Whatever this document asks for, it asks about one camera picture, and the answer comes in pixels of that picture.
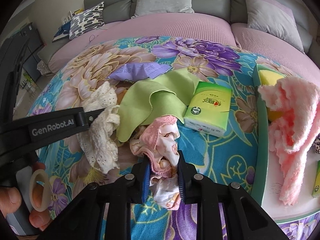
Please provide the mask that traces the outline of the human hand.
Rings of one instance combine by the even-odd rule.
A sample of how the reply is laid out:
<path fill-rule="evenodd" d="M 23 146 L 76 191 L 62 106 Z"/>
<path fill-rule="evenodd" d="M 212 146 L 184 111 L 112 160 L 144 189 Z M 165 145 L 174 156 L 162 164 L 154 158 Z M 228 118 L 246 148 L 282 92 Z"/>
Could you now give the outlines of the human hand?
<path fill-rule="evenodd" d="M 37 207 L 42 204 L 43 186 L 37 184 L 33 188 L 33 201 Z M 22 202 L 21 195 L 15 187 L 1 188 L 1 212 L 4 217 L 9 213 L 14 213 L 18 210 Z M 29 216 L 32 226 L 43 231 L 52 221 L 49 210 L 42 212 L 32 210 Z"/>

